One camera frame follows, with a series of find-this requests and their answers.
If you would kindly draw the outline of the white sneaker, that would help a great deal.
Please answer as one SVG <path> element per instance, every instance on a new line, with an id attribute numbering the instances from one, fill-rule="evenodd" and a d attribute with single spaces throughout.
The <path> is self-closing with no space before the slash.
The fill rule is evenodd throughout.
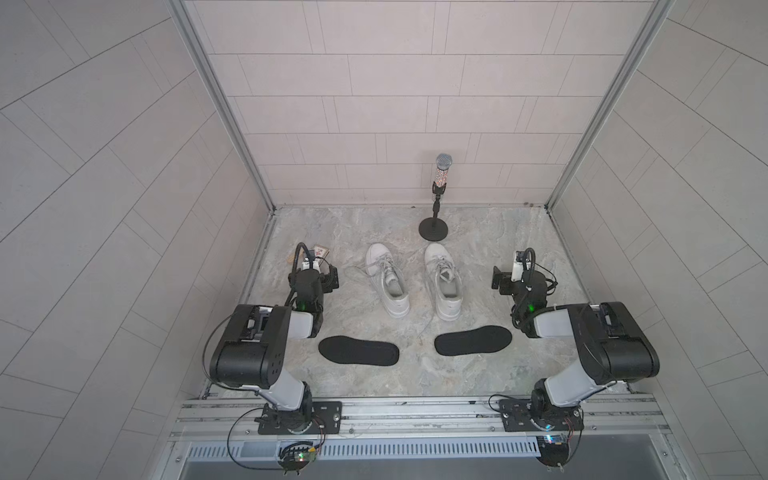
<path id="1" fill-rule="evenodd" d="M 424 253 L 426 284 L 435 313 L 444 321 L 458 319 L 463 304 L 463 284 L 455 262 L 440 243 L 430 243 Z"/>
<path id="2" fill-rule="evenodd" d="M 384 244 L 374 243 L 367 250 L 365 262 L 364 271 L 386 312 L 395 319 L 405 317 L 410 311 L 409 293 L 391 251 Z"/>

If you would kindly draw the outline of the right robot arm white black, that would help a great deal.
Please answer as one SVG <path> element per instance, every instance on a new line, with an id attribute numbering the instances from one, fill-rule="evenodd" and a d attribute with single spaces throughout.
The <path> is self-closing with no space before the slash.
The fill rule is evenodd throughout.
<path id="1" fill-rule="evenodd" d="M 574 340 L 578 359 L 539 380 L 531 393 L 531 421 L 545 430 L 570 422 L 581 402 L 619 383 L 656 376 L 660 360 L 632 314 L 621 302 L 549 306 L 553 280 L 534 267 L 495 267 L 491 288 L 513 298 L 513 326 L 532 339 Z"/>

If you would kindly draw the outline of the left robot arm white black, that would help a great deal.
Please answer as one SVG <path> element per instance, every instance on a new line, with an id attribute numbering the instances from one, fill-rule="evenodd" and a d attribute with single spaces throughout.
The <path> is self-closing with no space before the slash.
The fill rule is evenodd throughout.
<path id="1" fill-rule="evenodd" d="M 318 335 L 324 295 L 339 287 L 338 270 L 321 260 L 290 273 L 288 280 L 291 291 L 285 305 L 238 305 L 203 365 L 212 383 L 262 397 L 268 403 L 264 420 L 302 433 L 313 423 L 313 399 L 308 384 L 284 370 L 287 343 Z"/>

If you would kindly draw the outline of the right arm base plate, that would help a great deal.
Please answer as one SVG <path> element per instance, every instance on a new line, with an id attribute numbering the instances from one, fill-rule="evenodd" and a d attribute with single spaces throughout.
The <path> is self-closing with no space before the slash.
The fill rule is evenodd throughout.
<path id="1" fill-rule="evenodd" d="M 579 432 L 584 428 L 580 407 L 557 407 L 547 402 L 505 398 L 499 410 L 506 432 Z"/>

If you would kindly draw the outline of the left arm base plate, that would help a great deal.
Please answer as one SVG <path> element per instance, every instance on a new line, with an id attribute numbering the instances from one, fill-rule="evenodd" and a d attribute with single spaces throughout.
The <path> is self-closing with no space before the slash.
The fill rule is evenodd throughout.
<path id="1" fill-rule="evenodd" d="M 294 411 L 281 411 L 265 405 L 258 417 L 258 434 L 338 434 L 342 407 L 342 403 L 338 401 L 313 401 L 311 405 L 305 404 Z"/>

